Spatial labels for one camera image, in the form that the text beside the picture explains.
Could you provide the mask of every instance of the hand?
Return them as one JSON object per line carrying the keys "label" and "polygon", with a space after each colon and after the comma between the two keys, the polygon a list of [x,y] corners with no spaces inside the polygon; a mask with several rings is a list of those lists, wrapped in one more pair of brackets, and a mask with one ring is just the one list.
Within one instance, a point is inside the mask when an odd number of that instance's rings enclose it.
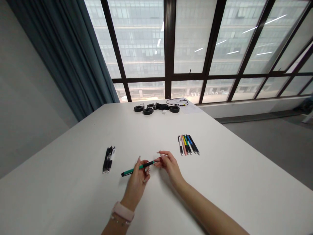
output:
{"label": "hand", "polygon": [[173,154],[169,151],[159,151],[158,153],[161,157],[157,158],[156,160],[161,161],[155,163],[154,166],[161,167],[166,170],[174,187],[178,187],[184,183],[185,180],[182,176],[182,173],[180,173],[179,166]]}
{"label": "hand", "polygon": [[143,164],[149,162],[148,160],[140,161],[140,156],[134,167],[134,172],[128,181],[127,188],[124,194],[121,204],[131,211],[135,211],[140,199],[143,195],[144,189],[148,180],[150,179],[149,167],[139,169]]}

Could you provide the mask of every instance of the curtain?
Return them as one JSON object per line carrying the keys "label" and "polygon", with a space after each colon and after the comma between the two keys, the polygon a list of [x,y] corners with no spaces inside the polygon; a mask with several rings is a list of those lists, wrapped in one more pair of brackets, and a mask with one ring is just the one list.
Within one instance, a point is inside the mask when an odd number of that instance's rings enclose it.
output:
{"label": "curtain", "polygon": [[119,102],[83,0],[7,0],[81,121]]}

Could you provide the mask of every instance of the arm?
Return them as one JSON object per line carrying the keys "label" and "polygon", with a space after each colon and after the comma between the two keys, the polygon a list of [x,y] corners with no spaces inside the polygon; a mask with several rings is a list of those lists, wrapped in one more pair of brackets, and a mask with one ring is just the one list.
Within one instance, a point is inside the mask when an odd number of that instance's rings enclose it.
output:
{"label": "arm", "polygon": [[171,152],[160,151],[159,153],[161,154],[160,159],[162,161],[156,163],[155,166],[162,167],[166,170],[175,190],[207,232],[212,235],[248,234],[232,218],[184,180],[177,161]]}
{"label": "arm", "polygon": [[[131,211],[135,211],[143,195],[145,186],[150,179],[149,167],[139,170],[139,166],[146,164],[147,162],[147,160],[140,161],[140,157],[138,158],[134,167],[134,172],[128,181],[124,197],[120,202],[124,207]],[[129,225],[126,224],[125,219],[116,213],[113,213],[101,235],[124,235],[126,234],[128,227]]]}

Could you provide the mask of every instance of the floor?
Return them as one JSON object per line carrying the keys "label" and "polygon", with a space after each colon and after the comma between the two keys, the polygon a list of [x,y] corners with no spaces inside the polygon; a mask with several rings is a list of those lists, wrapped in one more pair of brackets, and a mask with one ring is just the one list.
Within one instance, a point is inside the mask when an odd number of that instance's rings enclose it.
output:
{"label": "floor", "polygon": [[303,115],[224,124],[226,128],[313,190],[313,119]]}

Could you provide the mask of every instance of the orange pen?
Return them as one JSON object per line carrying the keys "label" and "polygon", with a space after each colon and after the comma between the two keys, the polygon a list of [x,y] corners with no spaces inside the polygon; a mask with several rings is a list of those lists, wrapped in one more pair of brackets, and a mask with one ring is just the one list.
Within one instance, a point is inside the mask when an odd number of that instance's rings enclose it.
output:
{"label": "orange pen", "polygon": [[184,149],[184,153],[185,153],[185,156],[187,156],[187,151],[186,151],[186,147],[185,147],[185,144],[184,144],[184,140],[185,138],[183,138],[183,135],[180,136],[181,140],[182,140],[182,144],[183,144],[183,149]]}

